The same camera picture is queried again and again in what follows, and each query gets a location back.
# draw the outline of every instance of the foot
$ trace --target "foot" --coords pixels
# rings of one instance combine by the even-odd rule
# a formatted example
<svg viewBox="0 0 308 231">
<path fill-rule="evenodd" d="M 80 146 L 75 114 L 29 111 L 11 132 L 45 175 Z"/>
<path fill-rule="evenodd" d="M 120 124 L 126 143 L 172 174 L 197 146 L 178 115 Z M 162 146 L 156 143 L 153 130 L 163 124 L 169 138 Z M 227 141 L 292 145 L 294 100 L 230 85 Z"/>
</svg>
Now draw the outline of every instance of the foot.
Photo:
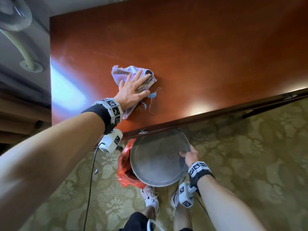
<svg viewBox="0 0 308 231">
<path fill-rule="evenodd" d="M 156 216 L 159 212 L 158 193 L 155 193 L 155 188 L 147 185 L 144 189 L 140 189 L 141 195 L 145 201 L 145 205 L 155 208 Z"/>
<path fill-rule="evenodd" d="M 179 179 L 179 184 L 178 184 L 178 186 L 177 186 L 177 189 L 176 189 L 176 191 L 175 191 L 175 192 L 172 194 L 172 196 L 171 196 L 170 204 L 171 204 L 171 206 L 172 206 L 174 209 L 176 209 L 177 206 L 178 206 L 178 204 L 179 204 L 179 186 L 180 186 L 184 181 L 186 181 L 187 183 L 189 183 L 189 181 L 187 181 L 187 180 L 185 180 L 185 179 L 188 179 L 188 180 L 189 180 L 189 176 L 188 176 L 187 173 L 185 173 L 185 174 L 183 175 L 183 177 Z"/>
</svg>

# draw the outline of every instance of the round metal tray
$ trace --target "round metal tray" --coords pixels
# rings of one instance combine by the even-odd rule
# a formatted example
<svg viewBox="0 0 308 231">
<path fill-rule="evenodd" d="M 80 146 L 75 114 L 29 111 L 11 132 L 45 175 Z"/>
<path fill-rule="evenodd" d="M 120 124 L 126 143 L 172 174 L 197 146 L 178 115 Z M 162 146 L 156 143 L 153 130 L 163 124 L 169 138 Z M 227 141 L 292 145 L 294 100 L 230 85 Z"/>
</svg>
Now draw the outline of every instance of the round metal tray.
<svg viewBox="0 0 308 231">
<path fill-rule="evenodd" d="M 189 141 L 179 129 L 138 138 L 130 154 L 133 172 L 147 185 L 171 185 L 187 171 L 179 151 L 190 151 Z"/>
</svg>

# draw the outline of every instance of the patterned carpet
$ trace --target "patterned carpet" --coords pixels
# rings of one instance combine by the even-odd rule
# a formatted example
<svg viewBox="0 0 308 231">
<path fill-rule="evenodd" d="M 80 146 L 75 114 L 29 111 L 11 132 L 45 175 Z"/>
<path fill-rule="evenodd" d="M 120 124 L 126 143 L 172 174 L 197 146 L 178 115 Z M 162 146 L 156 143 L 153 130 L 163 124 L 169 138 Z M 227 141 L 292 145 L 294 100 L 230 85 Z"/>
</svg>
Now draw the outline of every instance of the patterned carpet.
<svg viewBox="0 0 308 231">
<path fill-rule="evenodd" d="M 243 113 L 187 125 L 181 130 L 216 179 L 243 200 L 268 230 L 308 230 L 308 99 L 239 120 Z M 93 176 L 87 230 L 117 230 L 145 208 L 139 189 L 116 178 L 120 152 L 99 152 Z M 21 230 L 82 230 L 93 152 Z M 173 230 L 169 204 L 176 183 L 158 188 L 158 222 Z M 215 230 L 196 202 L 190 210 L 195 231 Z"/>
</svg>

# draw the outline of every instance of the plastic bag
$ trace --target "plastic bag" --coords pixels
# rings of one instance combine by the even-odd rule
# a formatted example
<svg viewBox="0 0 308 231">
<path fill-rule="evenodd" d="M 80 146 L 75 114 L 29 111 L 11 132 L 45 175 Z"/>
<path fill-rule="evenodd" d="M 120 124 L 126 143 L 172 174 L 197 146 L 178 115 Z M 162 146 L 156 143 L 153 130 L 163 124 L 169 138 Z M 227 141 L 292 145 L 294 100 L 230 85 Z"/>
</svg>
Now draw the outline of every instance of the plastic bag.
<svg viewBox="0 0 308 231">
<path fill-rule="evenodd" d="M 126 147 L 124 148 L 123 152 L 118 158 L 118 169 L 116 172 L 116 176 L 118 178 L 119 183 L 126 187 L 127 185 L 134 185 L 140 189 L 144 189 L 146 186 L 145 183 L 140 181 L 134 174 L 131 166 L 130 161 L 130 153 L 133 147 L 133 144 L 136 139 L 130 140 Z"/>
</svg>

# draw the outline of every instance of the cleaning cloth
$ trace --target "cleaning cloth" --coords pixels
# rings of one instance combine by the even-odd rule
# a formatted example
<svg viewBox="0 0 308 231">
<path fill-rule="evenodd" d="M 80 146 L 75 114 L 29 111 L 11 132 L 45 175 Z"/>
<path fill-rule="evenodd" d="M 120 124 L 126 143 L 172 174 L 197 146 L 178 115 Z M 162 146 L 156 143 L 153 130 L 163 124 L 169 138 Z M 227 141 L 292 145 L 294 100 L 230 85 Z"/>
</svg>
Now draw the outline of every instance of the cleaning cloth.
<svg viewBox="0 0 308 231">
<path fill-rule="evenodd" d="M 155 82 L 156 78 L 154 77 L 154 73 L 149 69 L 139 68 L 136 66 L 129 66 L 126 68 L 119 68 L 118 65 L 114 66 L 111 70 L 111 74 L 116 84 L 119 85 L 120 81 L 123 79 L 124 82 L 127 79 L 129 73 L 132 73 L 131 80 L 136 75 L 138 70 L 142 70 L 140 77 L 145 76 L 146 74 L 151 74 L 151 76 L 140 86 L 137 88 L 136 93 L 141 93 L 144 90 L 148 90 Z M 126 119 L 134 110 L 137 105 L 123 111 L 123 119 Z"/>
</svg>

